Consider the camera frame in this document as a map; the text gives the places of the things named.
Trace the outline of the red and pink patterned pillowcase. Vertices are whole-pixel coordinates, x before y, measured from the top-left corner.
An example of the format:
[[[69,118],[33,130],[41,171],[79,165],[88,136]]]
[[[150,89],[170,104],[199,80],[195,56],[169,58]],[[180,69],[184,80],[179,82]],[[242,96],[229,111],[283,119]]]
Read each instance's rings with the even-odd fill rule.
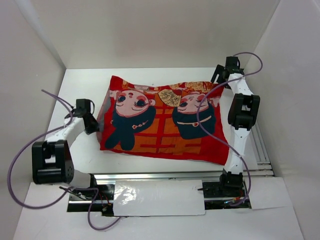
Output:
[[[164,86],[112,76],[98,114],[101,151],[150,158],[227,162],[223,89],[208,81]]]

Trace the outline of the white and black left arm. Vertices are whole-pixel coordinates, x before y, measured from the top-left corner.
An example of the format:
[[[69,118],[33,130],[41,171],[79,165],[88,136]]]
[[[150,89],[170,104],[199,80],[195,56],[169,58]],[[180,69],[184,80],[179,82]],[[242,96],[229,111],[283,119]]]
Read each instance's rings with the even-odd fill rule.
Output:
[[[92,106],[94,104],[89,99],[77,99],[75,108],[64,118],[65,126],[45,141],[32,145],[32,178],[35,184],[63,184],[81,189],[81,194],[88,200],[97,197],[99,187],[94,175],[76,170],[70,152],[80,134],[91,135],[99,131]]]

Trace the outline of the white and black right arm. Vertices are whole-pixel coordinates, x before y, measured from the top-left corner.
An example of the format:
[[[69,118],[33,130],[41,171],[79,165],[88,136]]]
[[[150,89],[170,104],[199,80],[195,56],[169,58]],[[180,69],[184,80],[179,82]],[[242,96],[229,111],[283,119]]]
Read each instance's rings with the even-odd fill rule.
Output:
[[[224,66],[216,66],[211,82],[227,87],[233,93],[227,116],[231,130],[229,154],[218,184],[220,194],[230,196],[233,192],[242,192],[243,173],[248,169],[243,155],[247,138],[256,124],[261,98],[248,87],[237,55],[226,57]]]

